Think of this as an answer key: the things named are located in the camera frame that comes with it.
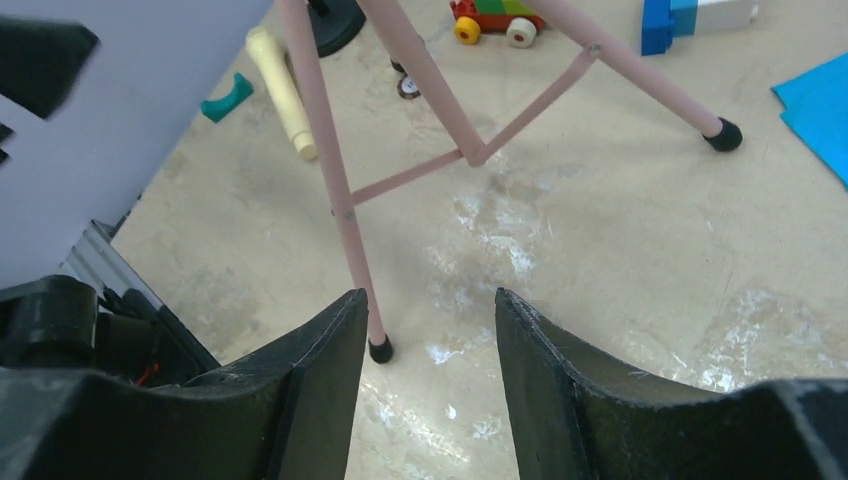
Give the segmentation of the beige toy microphone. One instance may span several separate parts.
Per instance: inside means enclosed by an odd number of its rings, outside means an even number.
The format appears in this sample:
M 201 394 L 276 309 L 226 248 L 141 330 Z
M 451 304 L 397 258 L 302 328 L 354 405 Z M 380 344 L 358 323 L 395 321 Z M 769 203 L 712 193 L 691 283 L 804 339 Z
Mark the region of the beige toy microphone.
M 251 29 L 245 48 L 266 84 L 283 129 L 298 155 L 312 161 L 318 157 L 309 118 L 294 78 L 286 64 L 286 50 L 262 26 Z

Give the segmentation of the blue sheet music page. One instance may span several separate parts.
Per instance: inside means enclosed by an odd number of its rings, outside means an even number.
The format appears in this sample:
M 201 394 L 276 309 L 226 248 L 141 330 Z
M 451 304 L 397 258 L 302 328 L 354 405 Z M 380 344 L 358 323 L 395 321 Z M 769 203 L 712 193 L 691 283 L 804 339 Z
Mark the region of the blue sheet music page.
M 847 55 L 835 57 L 771 91 L 781 119 L 841 181 L 847 183 Z

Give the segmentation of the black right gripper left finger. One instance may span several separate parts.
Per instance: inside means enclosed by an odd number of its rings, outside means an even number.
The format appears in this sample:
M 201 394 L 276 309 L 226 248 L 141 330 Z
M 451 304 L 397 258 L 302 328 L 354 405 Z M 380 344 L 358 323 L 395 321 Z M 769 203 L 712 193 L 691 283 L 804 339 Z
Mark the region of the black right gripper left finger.
M 5 479 L 341 479 L 366 346 L 352 290 L 179 386 L 84 369 L 1 373 Z

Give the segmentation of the colourful toy brick car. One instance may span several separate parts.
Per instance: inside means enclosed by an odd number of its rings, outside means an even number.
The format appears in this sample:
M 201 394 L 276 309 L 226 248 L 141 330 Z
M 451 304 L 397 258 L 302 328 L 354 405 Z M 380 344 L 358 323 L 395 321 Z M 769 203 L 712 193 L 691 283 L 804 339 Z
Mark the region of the colourful toy brick car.
M 521 1 L 460 0 L 449 6 L 454 36 L 465 45 L 476 45 L 483 34 L 503 34 L 510 47 L 528 49 L 546 26 Z

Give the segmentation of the round marker sticker right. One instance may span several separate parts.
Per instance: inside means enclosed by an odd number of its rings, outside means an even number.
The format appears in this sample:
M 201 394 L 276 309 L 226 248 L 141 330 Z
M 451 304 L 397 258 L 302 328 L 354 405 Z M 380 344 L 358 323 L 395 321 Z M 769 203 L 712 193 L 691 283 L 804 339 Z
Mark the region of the round marker sticker right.
M 405 100 L 413 100 L 421 95 L 417 84 L 409 75 L 404 75 L 398 81 L 396 91 L 399 97 Z

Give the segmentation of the aluminium frame rail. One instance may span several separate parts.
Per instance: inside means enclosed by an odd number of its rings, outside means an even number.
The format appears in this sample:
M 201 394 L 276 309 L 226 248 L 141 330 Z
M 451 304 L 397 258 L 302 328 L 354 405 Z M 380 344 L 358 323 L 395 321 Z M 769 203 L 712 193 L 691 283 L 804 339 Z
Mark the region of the aluminium frame rail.
M 111 245 L 108 227 L 92 221 L 59 265 L 59 274 L 92 286 L 114 313 L 143 317 L 169 312 L 167 305 Z

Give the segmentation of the blue and white brick stack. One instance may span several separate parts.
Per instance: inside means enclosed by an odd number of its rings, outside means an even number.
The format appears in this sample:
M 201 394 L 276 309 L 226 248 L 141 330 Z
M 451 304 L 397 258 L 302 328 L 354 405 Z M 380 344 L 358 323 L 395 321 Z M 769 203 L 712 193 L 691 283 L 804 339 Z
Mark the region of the blue and white brick stack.
M 760 5 L 759 0 L 644 0 L 641 55 L 664 54 L 675 38 L 744 28 Z

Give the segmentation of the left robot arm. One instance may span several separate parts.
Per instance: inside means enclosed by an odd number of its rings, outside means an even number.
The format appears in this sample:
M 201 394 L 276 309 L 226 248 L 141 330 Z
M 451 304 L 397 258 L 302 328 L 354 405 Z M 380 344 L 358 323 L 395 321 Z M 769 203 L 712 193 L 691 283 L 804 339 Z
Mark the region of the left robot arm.
M 100 44 L 69 21 L 1 17 L 1 94 L 47 120 Z M 93 220 L 57 273 L 1 291 L 5 368 L 96 368 L 140 387 L 179 386 L 219 362 Z

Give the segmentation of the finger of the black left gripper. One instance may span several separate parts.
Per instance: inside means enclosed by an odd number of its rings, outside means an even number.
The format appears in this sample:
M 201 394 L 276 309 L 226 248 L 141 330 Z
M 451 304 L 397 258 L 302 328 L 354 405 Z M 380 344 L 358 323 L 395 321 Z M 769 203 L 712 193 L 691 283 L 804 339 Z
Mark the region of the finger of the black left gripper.
M 99 37 L 80 23 L 3 16 L 1 96 L 49 119 L 99 45 Z

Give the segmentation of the teal curved block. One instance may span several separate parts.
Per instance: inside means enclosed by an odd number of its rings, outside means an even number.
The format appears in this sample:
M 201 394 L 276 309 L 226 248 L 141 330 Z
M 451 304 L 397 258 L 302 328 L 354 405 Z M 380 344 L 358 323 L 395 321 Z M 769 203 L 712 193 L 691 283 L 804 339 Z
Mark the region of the teal curved block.
M 218 123 L 247 100 L 254 93 L 253 84 L 241 73 L 233 76 L 231 90 L 219 99 L 205 100 L 200 104 L 200 112 L 214 123 Z

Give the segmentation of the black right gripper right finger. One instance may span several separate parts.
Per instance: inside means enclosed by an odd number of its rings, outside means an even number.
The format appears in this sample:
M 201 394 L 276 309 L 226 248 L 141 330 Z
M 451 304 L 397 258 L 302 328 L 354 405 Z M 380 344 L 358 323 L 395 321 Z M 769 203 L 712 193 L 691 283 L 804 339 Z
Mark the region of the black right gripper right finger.
M 783 379 L 729 394 L 623 362 L 516 293 L 495 296 L 523 479 L 843 479 L 847 383 Z

